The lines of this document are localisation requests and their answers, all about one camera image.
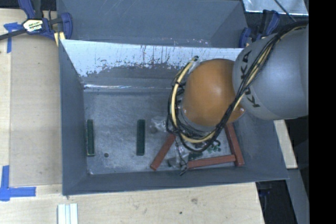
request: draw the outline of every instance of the gray bin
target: gray bin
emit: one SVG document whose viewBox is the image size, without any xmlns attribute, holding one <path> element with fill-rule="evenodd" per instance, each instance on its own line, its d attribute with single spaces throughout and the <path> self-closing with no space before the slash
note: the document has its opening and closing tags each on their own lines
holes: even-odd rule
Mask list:
<svg viewBox="0 0 336 224">
<path fill-rule="evenodd" d="M 72 40 L 59 44 L 64 195 L 288 178 L 273 122 L 248 113 L 235 123 L 245 166 L 183 176 L 166 161 L 149 169 L 167 137 L 151 134 L 149 122 L 166 116 L 176 73 L 194 55 L 235 60 L 240 53 L 246 26 L 240 2 L 57 0 L 57 9 L 74 24 Z M 87 119 L 93 119 L 93 157 L 86 155 Z M 138 119 L 146 120 L 144 156 L 135 154 Z M 172 147 L 168 157 L 174 155 Z"/>
</svg>

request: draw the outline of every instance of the wooden table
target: wooden table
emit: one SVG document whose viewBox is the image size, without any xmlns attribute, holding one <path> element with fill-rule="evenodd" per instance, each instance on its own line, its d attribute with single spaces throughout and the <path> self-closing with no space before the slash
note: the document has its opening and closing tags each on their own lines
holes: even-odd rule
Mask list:
<svg viewBox="0 0 336 224">
<path fill-rule="evenodd" d="M 2 27 L 4 23 L 21 23 L 24 19 L 25 14 L 19 9 L 0 9 L 0 34 L 6 33 Z M 27 38 L 40 37 L 17 38 L 13 46 L 20 46 Z M 0 41 L 0 166 L 9 164 L 9 146 L 15 147 L 9 137 L 16 131 L 10 123 L 11 54 L 6 53 L 6 48 L 7 40 Z M 46 98 L 41 97 L 41 102 L 46 102 Z M 276 121 L 275 128 L 287 168 L 296 168 L 285 122 Z M 43 138 L 43 132 L 36 133 L 36 141 Z M 26 152 L 30 152 L 27 158 L 31 157 L 32 151 L 27 149 Z M 0 201 L 0 223 L 57 223 L 57 205 L 71 203 L 78 204 L 79 224 L 264 223 L 254 183 L 68 197 L 61 194 L 61 184 L 41 184 L 37 185 L 36 197 Z"/>
</svg>

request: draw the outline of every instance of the wooden board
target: wooden board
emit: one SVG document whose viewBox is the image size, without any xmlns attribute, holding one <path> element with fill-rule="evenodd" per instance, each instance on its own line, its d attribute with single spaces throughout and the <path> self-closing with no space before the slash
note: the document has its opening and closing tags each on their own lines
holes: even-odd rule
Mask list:
<svg viewBox="0 0 336 224">
<path fill-rule="evenodd" d="M 60 190 L 39 186 L 37 197 L 0 202 L 0 223 L 57 223 L 57 205 L 72 203 L 78 204 L 79 224 L 264 223 L 253 183 L 69 197 Z"/>
</svg>

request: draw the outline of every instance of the blue clamp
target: blue clamp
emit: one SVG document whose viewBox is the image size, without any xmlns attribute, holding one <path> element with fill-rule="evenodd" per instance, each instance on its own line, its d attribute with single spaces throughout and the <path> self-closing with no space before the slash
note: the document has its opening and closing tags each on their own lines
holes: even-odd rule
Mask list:
<svg viewBox="0 0 336 224">
<path fill-rule="evenodd" d="M 9 165 L 2 167 L 0 200 L 9 201 L 12 197 L 34 197 L 36 196 L 36 187 L 9 187 Z"/>
<path fill-rule="evenodd" d="M 26 33 L 29 35 L 41 35 L 52 40 L 55 40 L 55 31 L 51 28 L 50 20 L 43 18 L 43 13 L 40 10 L 41 0 L 17 0 L 20 8 L 26 13 L 27 20 L 22 24 L 25 27 L 25 23 L 31 19 L 41 20 L 41 27 L 31 31 L 27 29 Z M 63 32 L 68 39 L 72 34 L 72 20 L 69 13 L 61 14 L 61 22 L 63 23 Z"/>
<path fill-rule="evenodd" d="M 239 48 L 245 48 L 248 39 L 251 42 L 269 36 L 278 26 L 280 22 L 280 15 L 275 10 L 263 10 L 263 19 L 259 27 L 251 29 L 245 27 L 239 39 Z"/>
<path fill-rule="evenodd" d="M 13 30 L 16 31 L 23 29 L 23 26 L 18 23 L 4 24 L 4 27 L 9 33 L 12 32 Z M 12 38 L 9 37 L 7 42 L 7 53 L 10 53 L 11 51 L 12 51 Z"/>
<path fill-rule="evenodd" d="M 27 33 L 29 35 L 40 35 L 55 40 L 55 31 L 52 25 L 62 23 L 65 38 L 69 39 L 72 34 L 72 20 L 69 13 L 62 13 L 60 18 L 49 20 L 43 18 L 43 12 L 40 10 L 41 0 L 18 0 L 20 8 L 26 13 L 27 19 L 21 24 L 11 23 L 5 27 L 8 33 L 0 35 L 0 40 L 8 38 L 7 52 L 12 50 L 11 37 Z"/>
</svg>

